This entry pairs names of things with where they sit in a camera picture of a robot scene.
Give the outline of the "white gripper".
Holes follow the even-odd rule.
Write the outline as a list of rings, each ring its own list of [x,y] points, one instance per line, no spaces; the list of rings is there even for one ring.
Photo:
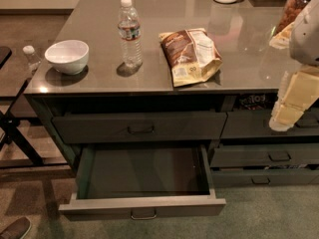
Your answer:
[[[282,101],[276,102],[269,126],[275,131],[288,131],[319,99],[319,68],[303,65],[294,73]]]

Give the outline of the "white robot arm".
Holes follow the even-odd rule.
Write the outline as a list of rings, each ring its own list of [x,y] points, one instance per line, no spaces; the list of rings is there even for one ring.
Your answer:
[[[272,130],[288,131],[319,99],[319,0],[311,0],[270,44],[286,46],[301,63],[297,71],[284,73],[269,120]]]

